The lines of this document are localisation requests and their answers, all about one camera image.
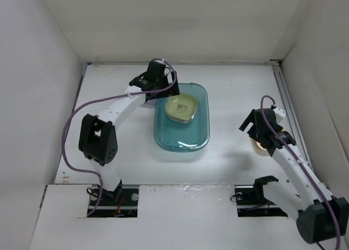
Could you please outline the green square plate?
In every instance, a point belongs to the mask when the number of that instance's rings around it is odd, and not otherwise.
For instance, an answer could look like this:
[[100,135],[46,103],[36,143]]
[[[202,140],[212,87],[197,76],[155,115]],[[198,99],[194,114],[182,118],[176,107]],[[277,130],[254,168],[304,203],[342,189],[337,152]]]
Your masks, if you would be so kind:
[[165,112],[169,119],[193,119],[197,110],[197,99],[190,94],[179,94],[168,98]]

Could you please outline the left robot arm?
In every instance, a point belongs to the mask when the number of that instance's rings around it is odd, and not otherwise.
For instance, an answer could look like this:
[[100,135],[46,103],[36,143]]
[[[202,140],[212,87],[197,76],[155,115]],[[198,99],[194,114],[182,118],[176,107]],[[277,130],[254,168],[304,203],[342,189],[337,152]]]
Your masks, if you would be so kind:
[[117,129],[147,101],[179,94],[177,73],[167,61],[156,58],[145,72],[129,82],[122,97],[96,115],[83,117],[78,149],[100,174],[103,183],[98,191],[107,203],[117,204],[122,197],[122,181],[113,161],[118,151]]

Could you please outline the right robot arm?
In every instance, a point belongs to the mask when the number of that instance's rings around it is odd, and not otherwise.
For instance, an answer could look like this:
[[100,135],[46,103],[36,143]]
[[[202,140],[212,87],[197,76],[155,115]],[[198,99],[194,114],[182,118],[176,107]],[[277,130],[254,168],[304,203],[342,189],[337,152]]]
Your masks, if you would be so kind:
[[252,109],[240,126],[285,172],[295,192],[269,175],[254,181],[249,196],[256,204],[273,203],[292,218],[308,244],[336,239],[340,243],[348,225],[348,201],[336,197],[317,178],[301,155],[294,138],[280,122],[286,112],[276,106]]

